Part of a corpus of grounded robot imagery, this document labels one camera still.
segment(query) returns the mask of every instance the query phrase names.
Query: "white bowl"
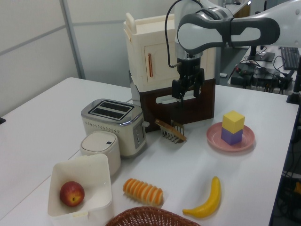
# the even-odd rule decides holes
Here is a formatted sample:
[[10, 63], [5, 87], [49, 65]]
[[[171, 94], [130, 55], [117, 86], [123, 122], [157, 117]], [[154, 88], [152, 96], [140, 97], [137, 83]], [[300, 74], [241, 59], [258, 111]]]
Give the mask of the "white bowl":
[[[80, 183], [85, 198], [76, 207], [60, 200], [60, 189], [68, 181]], [[105, 154], [81, 156], [53, 167], [48, 215], [55, 226], [101, 226], [114, 217], [108, 158]]]

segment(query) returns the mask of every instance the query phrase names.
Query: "keyboard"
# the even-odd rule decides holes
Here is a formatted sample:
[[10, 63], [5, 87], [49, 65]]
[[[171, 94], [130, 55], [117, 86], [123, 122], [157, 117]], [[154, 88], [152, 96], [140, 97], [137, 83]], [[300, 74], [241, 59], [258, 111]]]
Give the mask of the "keyboard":
[[298, 48], [281, 47], [281, 56], [285, 70], [298, 70], [300, 54]]

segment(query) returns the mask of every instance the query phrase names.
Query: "purple cube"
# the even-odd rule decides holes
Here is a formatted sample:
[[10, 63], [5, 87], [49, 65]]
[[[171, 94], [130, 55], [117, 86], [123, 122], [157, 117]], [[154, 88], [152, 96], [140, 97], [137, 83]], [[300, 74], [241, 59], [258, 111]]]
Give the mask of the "purple cube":
[[243, 138], [242, 129], [236, 133], [231, 133], [230, 131], [222, 127], [222, 139], [226, 141], [229, 145], [234, 145], [241, 142], [242, 138]]

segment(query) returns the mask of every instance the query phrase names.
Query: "apple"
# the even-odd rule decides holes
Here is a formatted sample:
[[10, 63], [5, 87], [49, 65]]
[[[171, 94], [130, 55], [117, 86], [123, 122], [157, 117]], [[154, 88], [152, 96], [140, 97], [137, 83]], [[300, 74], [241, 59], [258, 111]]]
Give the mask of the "apple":
[[75, 181], [68, 181], [61, 187], [60, 199], [67, 206], [79, 205], [85, 197], [83, 186]]

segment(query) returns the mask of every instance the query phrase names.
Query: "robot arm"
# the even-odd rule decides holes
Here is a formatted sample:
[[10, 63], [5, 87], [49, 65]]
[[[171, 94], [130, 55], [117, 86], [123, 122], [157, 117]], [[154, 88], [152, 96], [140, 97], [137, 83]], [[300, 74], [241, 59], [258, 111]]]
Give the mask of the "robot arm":
[[180, 74], [172, 96], [181, 99], [203, 82], [201, 52], [211, 47], [274, 45], [301, 47], [301, 0], [291, 0], [254, 16], [234, 19], [208, 0], [181, 0], [175, 6], [176, 55]]

